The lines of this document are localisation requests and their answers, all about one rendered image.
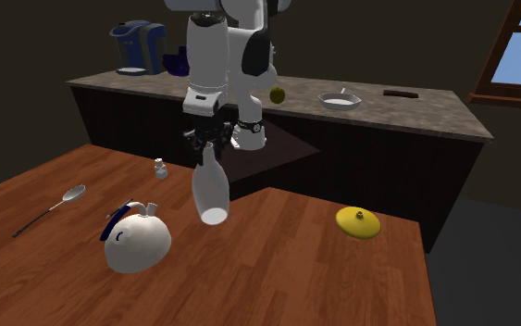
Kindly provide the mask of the yellow lid with knob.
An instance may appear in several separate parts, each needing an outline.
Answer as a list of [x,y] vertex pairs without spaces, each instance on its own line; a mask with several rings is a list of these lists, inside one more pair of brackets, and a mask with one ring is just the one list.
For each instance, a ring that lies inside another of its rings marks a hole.
[[361,207],[344,207],[336,213],[335,220],[343,232],[355,239],[372,239],[381,230],[379,219]]

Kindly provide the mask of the white pan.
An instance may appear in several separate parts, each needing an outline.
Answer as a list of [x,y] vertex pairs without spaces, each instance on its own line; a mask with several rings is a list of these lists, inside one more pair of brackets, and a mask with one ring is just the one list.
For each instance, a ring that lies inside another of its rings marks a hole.
[[321,94],[318,100],[324,108],[341,111],[355,109],[362,103],[358,96],[346,93],[345,88],[342,88],[339,93]]

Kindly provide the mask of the window with brown frame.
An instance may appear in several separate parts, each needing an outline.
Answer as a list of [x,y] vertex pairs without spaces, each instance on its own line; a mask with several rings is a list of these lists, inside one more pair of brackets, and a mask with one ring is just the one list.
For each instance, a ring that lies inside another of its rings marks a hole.
[[521,0],[512,0],[477,86],[467,101],[521,108]]

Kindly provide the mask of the dark blue glass object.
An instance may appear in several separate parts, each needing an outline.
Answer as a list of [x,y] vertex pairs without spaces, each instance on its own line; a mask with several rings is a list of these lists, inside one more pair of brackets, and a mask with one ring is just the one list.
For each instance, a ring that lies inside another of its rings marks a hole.
[[176,55],[162,55],[162,63],[170,75],[187,77],[190,74],[190,66],[187,59],[187,48],[185,45],[178,48]]

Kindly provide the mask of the white bottle vase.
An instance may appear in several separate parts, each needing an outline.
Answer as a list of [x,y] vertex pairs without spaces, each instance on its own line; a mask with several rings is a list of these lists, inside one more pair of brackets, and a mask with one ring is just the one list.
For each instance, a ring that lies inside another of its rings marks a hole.
[[217,162],[215,148],[207,143],[192,176],[192,196],[201,221],[218,225],[229,215],[229,181]]

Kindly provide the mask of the thin black pen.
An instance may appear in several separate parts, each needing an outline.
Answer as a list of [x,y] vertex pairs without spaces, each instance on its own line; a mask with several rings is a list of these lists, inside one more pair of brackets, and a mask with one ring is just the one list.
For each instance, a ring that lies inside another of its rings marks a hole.
[[131,197],[130,199],[128,199],[126,202],[124,202],[123,204],[121,204],[118,208],[114,209],[111,213],[109,213],[107,216],[105,216],[105,219],[110,219],[111,217],[113,217],[115,214],[117,214],[124,206],[126,206],[128,203],[130,203],[131,201],[133,200],[133,197]]

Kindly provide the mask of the dark robot stand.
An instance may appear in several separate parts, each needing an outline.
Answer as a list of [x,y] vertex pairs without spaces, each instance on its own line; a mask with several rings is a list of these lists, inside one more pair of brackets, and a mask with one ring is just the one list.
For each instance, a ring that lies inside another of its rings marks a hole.
[[236,149],[231,142],[218,161],[229,180],[229,200],[235,201],[274,183],[279,168],[319,152],[318,149],[282,128],[265,123],[266,143],[259,150]]

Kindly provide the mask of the dark counter with stone top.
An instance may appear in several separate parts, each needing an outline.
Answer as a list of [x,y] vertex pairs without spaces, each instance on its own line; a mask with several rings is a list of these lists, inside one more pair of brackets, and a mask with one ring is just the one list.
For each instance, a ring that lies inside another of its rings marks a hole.
[[[169,74],[140,77],[113,71],[72,80],[70,88],[93,144],[192,167],[183,133],[188,80]],[[279,77],[286,97],[271,103],[270,122],[319,150],[275,174],[269,187],[418,222],[431,249],[490,132],[453,93],[347,81]],[[347,111],[320,105],[325,93],[358,96]],[[384,96],[383,90],[419,98]]]

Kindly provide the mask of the blue and black coffee machine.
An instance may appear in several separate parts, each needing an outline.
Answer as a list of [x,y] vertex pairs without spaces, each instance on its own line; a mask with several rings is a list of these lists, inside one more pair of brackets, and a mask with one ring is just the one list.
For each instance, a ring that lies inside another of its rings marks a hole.
[[163,65],[166,27],[146,20],[120,22],[110,30],[116,40],[120,59],[120,75],[157,75],[166,71]]

